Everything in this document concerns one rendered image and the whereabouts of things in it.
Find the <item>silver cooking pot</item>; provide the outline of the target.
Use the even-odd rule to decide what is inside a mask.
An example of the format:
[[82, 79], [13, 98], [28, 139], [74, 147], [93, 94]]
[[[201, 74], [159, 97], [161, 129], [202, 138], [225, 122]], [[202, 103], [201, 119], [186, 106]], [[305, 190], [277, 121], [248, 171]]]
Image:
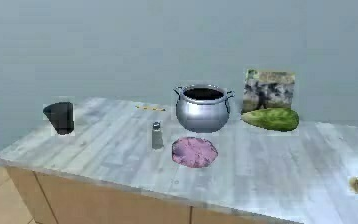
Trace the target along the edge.
[[235, 92], [211, 84], [193, 84], [174, 88], [178, 95], [175, 113], [178, 122], [187, 130], [212, 133], [229, 120], [229, 99]]

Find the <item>thin yellow stick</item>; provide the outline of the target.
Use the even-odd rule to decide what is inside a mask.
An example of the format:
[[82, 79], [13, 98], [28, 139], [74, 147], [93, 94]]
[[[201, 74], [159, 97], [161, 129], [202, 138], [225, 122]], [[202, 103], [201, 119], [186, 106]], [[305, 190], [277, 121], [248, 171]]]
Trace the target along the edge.
[[149, 107], [149, 106], [135, 106], [138, 109], [143, 109], [143, 110], [152, 110], [152, 111], [166, 111], [166, 109], [164, 108], [156, 108], [156, 107]]

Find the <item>grey salt shaker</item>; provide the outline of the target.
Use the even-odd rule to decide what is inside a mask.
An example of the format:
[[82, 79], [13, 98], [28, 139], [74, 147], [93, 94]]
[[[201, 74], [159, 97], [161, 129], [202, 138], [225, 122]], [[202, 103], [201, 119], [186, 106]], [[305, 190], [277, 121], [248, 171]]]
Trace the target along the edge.
[[161, 123], [156, 121], [152, 125], [152, 148], [160, 149], [164, 146]]

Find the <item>purple round flat object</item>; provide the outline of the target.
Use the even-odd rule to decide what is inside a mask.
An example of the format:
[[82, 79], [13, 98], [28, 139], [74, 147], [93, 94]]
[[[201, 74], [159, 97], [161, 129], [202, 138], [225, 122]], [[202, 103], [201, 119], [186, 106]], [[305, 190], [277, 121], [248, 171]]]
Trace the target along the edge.
[[217, 156], [216, 147], [204, 138], [182, 137], [172, 144], [172, 160], [189, 168], [208, 167]]

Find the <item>green cucumber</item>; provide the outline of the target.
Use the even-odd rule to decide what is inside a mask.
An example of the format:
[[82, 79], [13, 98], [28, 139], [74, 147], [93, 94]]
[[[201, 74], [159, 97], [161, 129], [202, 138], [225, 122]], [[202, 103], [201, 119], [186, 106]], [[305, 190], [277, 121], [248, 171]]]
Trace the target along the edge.
[[299, 125], [299, 115], [290, 108], [268, 108], [243, 113], [241, 119], [255, 127], [288, 132]]

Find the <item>grey green mottled block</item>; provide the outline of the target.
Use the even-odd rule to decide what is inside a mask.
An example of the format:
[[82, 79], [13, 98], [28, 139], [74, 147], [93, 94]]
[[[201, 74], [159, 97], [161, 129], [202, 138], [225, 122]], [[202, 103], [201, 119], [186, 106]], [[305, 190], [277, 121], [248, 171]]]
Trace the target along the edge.
[[294, 86], [294, 73], [248, 69], [245, 77], [242, 112], [267, 108], [290, 108]]

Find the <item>wooden counter with grey top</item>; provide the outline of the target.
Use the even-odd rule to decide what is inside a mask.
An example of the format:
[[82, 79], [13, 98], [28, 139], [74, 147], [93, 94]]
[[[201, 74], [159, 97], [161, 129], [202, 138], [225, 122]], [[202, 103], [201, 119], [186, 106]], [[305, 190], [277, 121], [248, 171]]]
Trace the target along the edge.
[[[172, 144], [191, 133], [168, 105], [91, 98], [75, 105], [74, 119], [73, 133], [44, 124], [0, 151], [0, 163], [271, 224], [358, 224], [358, 194], [349, 186], [358, 177], [358, 127], [302, 122], [291, 132], [268, 131], [233, 109], [205, 137], [215, 161], [192, 169], [171, 159]], [[156, 121], [160, 149], [152, 148]]]

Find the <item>black cone-shaped object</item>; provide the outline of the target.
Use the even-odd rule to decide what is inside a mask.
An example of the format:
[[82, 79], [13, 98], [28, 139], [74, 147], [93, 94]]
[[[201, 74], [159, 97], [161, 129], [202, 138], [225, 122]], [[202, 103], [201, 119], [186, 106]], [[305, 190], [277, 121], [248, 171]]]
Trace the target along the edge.
[[59, 135], [70, 134], [74, 130], [74, 110], [71, 102], [57, 102], [46, 106], [43, 114]]

